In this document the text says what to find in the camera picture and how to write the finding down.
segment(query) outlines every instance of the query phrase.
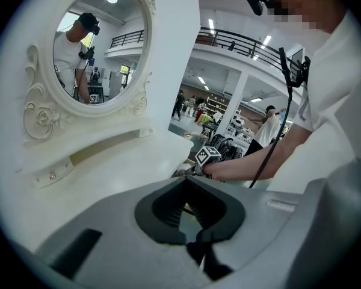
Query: black railing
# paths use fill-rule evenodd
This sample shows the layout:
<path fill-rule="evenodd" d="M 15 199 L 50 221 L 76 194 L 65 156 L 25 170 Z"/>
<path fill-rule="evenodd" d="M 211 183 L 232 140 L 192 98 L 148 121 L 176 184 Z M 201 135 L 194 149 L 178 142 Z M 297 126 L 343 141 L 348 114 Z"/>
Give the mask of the black railing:
<path fill-rule="evenodd" d="M 257 57 L 257 60 L 262 60 L 282 71 L 278 50 L 237 33 L 202 27 L 197 36 L 196 43 L 227 48 L 230 51 L 237 52 L 250 58 Z M 290 66 L 292 77 L 295 78 L 297 76 L 298 64 L 291 59 L 288 59 L 288 64 Z"/>
<path fill-rule="evenodd" d="M 123 46 L 131 43 L 140 43 L 144 41 L 144 30 L 139 30 L 131 33 L 124 34 L 113 38 L 111 47 Z"/>

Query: white vanity table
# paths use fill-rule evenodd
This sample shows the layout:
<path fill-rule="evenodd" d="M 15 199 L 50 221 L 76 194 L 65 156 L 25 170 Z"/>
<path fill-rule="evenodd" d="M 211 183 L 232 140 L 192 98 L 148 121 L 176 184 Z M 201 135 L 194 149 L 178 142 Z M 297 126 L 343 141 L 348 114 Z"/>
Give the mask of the white vanity table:
<path fill-rule="evenodd" d="M 22 135 L 17 138 L 19 148 L 14 151 L 22 154 L 21 161 L 13 170 L 12 164 L 8 165 L 8 179 L 13 183 L 5 183 L 7 178 L 0 172 L 1 225 L 8 238 L 32 252 L 48 235 L 98 200 L 171 177 L 193 146 L 191 141 L 158 127 L 146 113 L 150 102 L 146 86 L 152 74 L 149 61 L 156 33 L 155 0 L 132 0 L 141 8 L 146 33 L 128 88 L 99 105 L 82 104 L 64 91 L 55 74 L 52 53 L 56 27 L 75 1 L 59 0 L 47 16 L 39 14 L 38 8 L 48 0 L 30 0 L 22 20 L 11 27 L 24 34 L 21 31 L 29 28 L 26 20 L 36 20 L 41 27 L 27 43 L 28 51 L 17 50 L 23 54 L 16 57 L 21 61 L 18 76 L 22 90 L 18 84 L 10 93 L 21 104 L 17 110 L 23 106 L 22 117 L 19 119 L 19 113 L 14 116 L 22 125 L 12 123 L 22 127 L 17 133 Z M 9 33 L 8 39 L 9 43 L 14 41 L 15 35 Z M 7 66 L 3 58 L 1 74 L 8 72 Z"/>

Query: shopper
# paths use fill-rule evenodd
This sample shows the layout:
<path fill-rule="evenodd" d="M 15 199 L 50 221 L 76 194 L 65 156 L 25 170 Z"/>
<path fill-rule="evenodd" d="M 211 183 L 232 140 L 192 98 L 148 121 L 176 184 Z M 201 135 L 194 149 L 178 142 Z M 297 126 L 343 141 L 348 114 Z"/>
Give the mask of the shopper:
<path fill-rule="evenodd" d="M 192 117 L 194 114 L 194 106 L 195 106 L 195 95 L 189 98 L 188 106 L 185 112 L 185 116 Z"/>
<path fill-rule="evenodd" d="M 172 117 L 174 117 L 175 111 L 178 113 L 178 121 L 181 121 L 181 118 L 182 118 L 180 111 L 181 111 L 182 104 L 184 101 L 185 101 L 185 97 L 183 96 L 183 91 L 179 90 L 178 96 L 176 97 L 173 114 L 172 114 Z"/>
<path fill-rule="evenodd" d="M 197 116 L 195 118 L 195 122 L 198 122 L 198 119 L 199 119 L 200 115 L 203 114 L 205 107 L 206 107 L 206 101 L 203 101 L 203 103 L 198 105 L 198 112 L 197 112 Z"/>
<path fill-rule="evenodd" d="M 361 32 L 338 0 L 275 2 L 277 14 L 301 16 L 332 34 L 313 55 L 294 123 L 259 177 L 274 177 L 268 190 L 303 193 L 310 181 L 326 178 L 356 158 L 335 113 L 361 82 Z M 216 180 L 252 180 L 269 150 L 270 146 L 244 158 L 208 164 L 203 171 Z"/>
<path fill-rule="evenodd" d="M 257 152 L 264 147 L 267 147 L 272 139 L 278 134 L 280 128 L 279 119 L 275 115 L 276 109 L 270 105 L 266 108 L 267 120 L 258 130 L 254 139 L 251 141 L 250 146 L 247 149 L 245 156 L 248 156 L 254 152 Z"/>

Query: black cable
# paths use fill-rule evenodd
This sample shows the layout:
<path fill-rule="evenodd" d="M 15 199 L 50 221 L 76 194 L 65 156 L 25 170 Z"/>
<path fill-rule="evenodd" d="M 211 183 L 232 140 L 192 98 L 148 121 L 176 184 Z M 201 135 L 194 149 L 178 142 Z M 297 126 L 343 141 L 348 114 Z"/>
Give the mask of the black cable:
<path fill-rule="evenodd" d="M 82 76 L 83 76 L 83 74 L 84 74 L 84 72 L 85 72 L 85 69 L 87 68 L 89 62 L 90 62 L 90 60 L 87 61 L 87 64 L 85 65 L 84 70 L 83 70 L 83 72 L 82 72 L 81 75 L 80 75 L 79 82 L 76 82 L 76 84 L 78 85 L 78 91 L 76 91 L 76 93 L 75 93 L 75 95 L 74 95 L 74 98 L 75 98 L 77 101 L 79 100 L 79 87 L 80 87 L 80 84 L 81 84 L 81 82 L 82 82 Z"/>
<path fill-rule="evenodd" d="M 69 28 L 69 27 L 71 27 L 71 26 L 73 26 L 73 24 L 71 24 L 71 25 L 69 25 L 69 26 L 67 26 L 67 27 L 65 27 L 65 28 L 63 28 L 63 29 L 60 29 L 60 30 L 57 31 L 57 32 L 63 31 L 63 30 L 65 30 L 65 29 L 67 29 L 67 28 Z"/>
<path fill-rule="evenodd" d="M 285 118 L 283 119 L 282 125 L 281 125 L 281 127 L 279 129 L 279 132 L 278 132 L 278 135 L 276 137 L 276 140 L 273 143 L 273 145 L 271 146 L 271 148 L 270 148 L 269 152 L 267 153 L 267 155 L 266 155 L 264 161 L 262 162 L 261 166 L 259 166 L 257 174 L 255 175 L 254 180 L 253 180 L 253 182 L 251 182 L 249 188 L 253 188 L 255 182 L 257 182 L 257 180 L 258 180 L 259 176 L 261 175 L 262 171 L 264 171 L 264 168 L 267 165 L 267 162 L 269 161 L 271 154 L 273 153 L 274 149 L 276 148 L 276 146 L 278 144 L 279 137 L 282 134 L 283 128 L 285 127 L 285 123 L 286 123 L 286 120 L 287 120 L 288 114 L 289 114 L 290 103 L 291 103 L 291 100 L 293 98 L 293 89 L 292 89 L 292 87 L 288 87 L 288 93 L 289 93 L 288 107 L 286 108 Z"/>

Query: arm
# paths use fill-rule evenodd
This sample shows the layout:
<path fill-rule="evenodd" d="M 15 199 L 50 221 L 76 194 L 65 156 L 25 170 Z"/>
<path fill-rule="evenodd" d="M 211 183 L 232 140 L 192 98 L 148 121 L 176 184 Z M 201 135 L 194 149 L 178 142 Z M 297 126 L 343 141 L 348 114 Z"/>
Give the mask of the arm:
<path fill-rule="evenodd" d="M 87 78 L 83 73 L 83 71 L 84 71 L 83 69 L 76 70 L 76 82 L 81 78 L 81 82 L 80 83 L 77 82 L 79 87 L 79 94 L 82 100 L 84 101 L 84 103 L 88 104 L 90 102 L 90 94 L 88 92 Z"/>
<path fill-rule="evenodd" d="M 259 179 L 269 179 L 274 176 L 279 167 L 293 154 L 295 148 L 303 144 L 312 132 L 298 126 L 292 125 L 283 139 L 278 141 L 277 146 L 271 154 L 269 162 Z M 271 146 L 263 148 L 247 157 L 237 160 L 212 163 L 204 167 L 203 172 L 211 175 L 214 180 L 248 181 L 252 180 L 261 166 Z"/>

